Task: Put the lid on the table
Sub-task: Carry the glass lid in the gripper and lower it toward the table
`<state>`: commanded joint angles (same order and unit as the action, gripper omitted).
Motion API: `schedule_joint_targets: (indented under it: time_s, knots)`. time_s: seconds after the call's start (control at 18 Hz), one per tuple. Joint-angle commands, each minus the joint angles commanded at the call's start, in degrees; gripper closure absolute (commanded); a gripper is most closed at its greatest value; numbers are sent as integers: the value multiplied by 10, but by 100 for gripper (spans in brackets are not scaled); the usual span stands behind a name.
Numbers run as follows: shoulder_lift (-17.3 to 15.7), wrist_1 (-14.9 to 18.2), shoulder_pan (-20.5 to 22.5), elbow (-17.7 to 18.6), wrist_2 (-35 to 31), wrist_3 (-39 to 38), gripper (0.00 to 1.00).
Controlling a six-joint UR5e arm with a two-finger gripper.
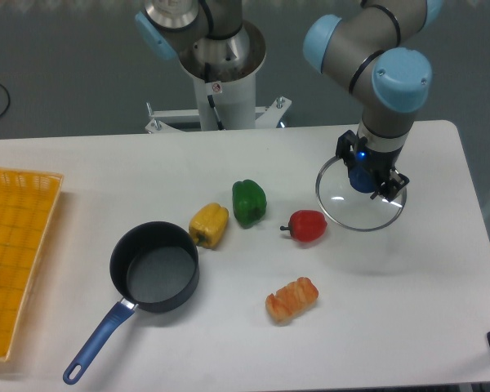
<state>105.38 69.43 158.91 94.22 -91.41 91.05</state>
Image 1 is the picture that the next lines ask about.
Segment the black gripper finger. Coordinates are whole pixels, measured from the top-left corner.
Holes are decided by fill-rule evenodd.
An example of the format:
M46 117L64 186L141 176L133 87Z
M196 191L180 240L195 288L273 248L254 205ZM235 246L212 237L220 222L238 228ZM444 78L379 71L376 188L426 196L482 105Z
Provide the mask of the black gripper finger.
M355 165L354 147L357 143L356 134L348 130L342 134L336 143L336 157L341 159L347 168Z
M387 202L393 202L406 189L408 184L409 178L407 176L396 169L391 169L388 178L376 187L370 199L380 197Z

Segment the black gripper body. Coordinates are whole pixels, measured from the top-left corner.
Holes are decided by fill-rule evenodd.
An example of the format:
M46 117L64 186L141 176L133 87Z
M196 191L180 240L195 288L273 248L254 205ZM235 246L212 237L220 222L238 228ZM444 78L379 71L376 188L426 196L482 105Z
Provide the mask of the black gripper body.
M383 183L405 144L406 136L395 138L377 136L368 129L358 129L354 143L354 163L348 170L351 183Z

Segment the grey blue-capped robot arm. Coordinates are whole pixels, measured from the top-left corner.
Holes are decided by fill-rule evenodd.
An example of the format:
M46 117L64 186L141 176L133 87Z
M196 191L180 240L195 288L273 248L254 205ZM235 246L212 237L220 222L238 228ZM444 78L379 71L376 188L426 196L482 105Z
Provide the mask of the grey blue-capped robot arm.
M303 42L306 61L363 105L357 131L342 136L336 156L351 186L393 200L408 185L395 164L417 111L429 93L432 68L403 41L439 13L439 1L363 1L350 20L326 15ZM239 1L147 1L136 27L158 57L179 60L193 79L201 127L254 126L256 72L265 60L265 40L243 18Z

